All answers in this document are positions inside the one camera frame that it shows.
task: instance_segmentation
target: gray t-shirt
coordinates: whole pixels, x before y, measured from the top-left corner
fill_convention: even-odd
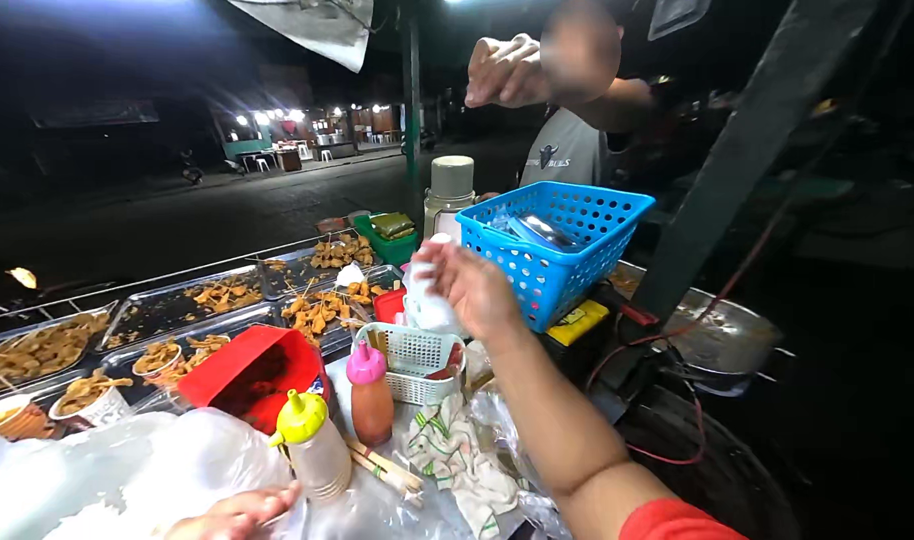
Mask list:
[[[607,171],[607,159],[606,136],[561,108],[537,134],[527,153],[520,185],[550,179],[599,186]]]

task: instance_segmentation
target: white plastic basket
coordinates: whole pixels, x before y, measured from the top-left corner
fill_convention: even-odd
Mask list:
[[[367,323],[357,330],[353,350],[357,350],[361,339],[373,346],[367,335],[371,329],[387,334],[387,384],[393,399],[420,406],[439,405],[443,398],[460,390],[459,376],[435,381],[424,378],[446,367],[455,343],[463,347],[463,339],[459,336],[387,323]],[[462,354],[461,373],[465,367],[466,356]]]

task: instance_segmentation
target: green pole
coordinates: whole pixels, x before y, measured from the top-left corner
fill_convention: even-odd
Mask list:
[[[407,136],[407,185],[411,192],[408,215],[417,231],[423,231],[423,189],[420,184],[420,43],[417,26],[417,0],[401,2],[404,21],[403,91],[406,109],[404,133]]]

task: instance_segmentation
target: yellow nozzle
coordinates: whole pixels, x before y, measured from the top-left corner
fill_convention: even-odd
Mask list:
[[[282,443],[282,442],[283,442],[283,434],[280,431],[275,431],[273,433],[273,435],[271,435],[271,441],[270,441],[271,448],[275,447],[275,446],[279,446],[280,443]]]
[[[294,406],[295,413],[299,414],[303,412],[303,400],[300,399],[300,394],[293,388],[287,390],[287,400],[290,402],[290,405]]]

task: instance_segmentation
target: blue plastic basket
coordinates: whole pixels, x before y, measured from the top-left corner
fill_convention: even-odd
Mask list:
[[[583,300],[600,277],[609,275],[654,198],[590,185],[539,181],[457,213],[463,245],[507,273],[527,324],[542,333]],[[574,239],[582,251],[562,253],[490,226],[493,216],[533,212]]]

